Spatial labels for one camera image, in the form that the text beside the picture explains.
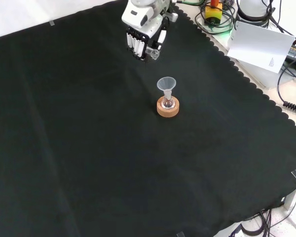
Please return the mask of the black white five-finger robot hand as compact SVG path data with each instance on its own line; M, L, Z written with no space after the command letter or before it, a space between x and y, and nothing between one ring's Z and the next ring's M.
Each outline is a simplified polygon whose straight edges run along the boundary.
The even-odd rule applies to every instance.
M170 0L129 0L121 17L128 50L138 60L157 60L167 29L177 18Z

